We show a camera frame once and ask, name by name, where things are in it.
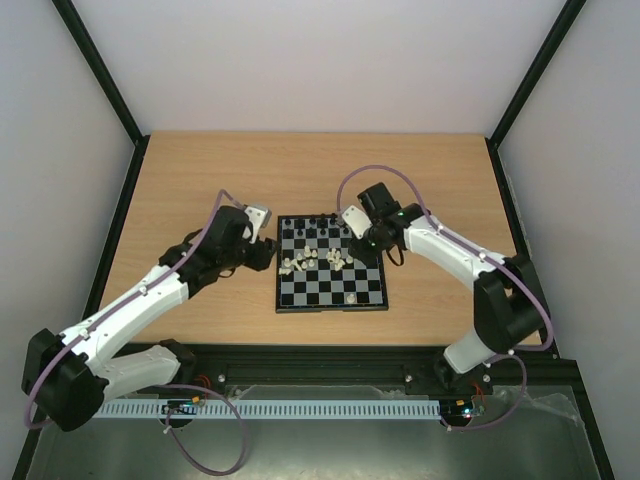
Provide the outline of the black silver chess board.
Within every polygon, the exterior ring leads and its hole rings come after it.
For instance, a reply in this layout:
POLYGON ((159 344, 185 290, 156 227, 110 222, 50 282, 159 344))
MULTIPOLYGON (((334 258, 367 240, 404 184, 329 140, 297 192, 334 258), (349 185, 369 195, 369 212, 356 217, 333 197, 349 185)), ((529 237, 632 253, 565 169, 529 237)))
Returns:
POLYGON ((275 311, 386 311, 383 261, 355 259, 351 240, 351 230, 334 214, 280 216, 275 311))

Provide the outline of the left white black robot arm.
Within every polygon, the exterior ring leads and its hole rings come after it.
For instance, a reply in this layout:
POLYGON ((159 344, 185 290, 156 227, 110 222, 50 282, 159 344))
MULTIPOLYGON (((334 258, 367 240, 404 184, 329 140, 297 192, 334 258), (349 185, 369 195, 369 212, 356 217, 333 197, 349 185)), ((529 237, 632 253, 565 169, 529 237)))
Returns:
POLYGON ((65 432, 87 423, 104 403, 148 387, 186 382, 195 358, 174 340, 119 356, 161 315, 240 267, 264 271, 276 243, 259 236, 271 217, 257 205, 224 205, 205 228, 170 247, 131 289, 79 323, 29 341, 22 389, 31 406, 65 432))

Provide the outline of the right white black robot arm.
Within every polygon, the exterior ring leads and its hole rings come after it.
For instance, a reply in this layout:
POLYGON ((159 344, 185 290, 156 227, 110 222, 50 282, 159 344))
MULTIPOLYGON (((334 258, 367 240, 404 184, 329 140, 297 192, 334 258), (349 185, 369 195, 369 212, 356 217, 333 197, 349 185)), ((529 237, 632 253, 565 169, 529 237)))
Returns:
POLYGON ((359 204, 340 211, 354 235, 349 251, 368 263, 396 248, 433 262, 469 289, 473 324, 444 349, 436 379, 445 390, 460 390, 471 370, 507 355, 520 342, 544 328, 550 315, 532 261, 487 250, 445 227, 419 203, 406 207, 386 185, 375 184, 358 195, 359 204))

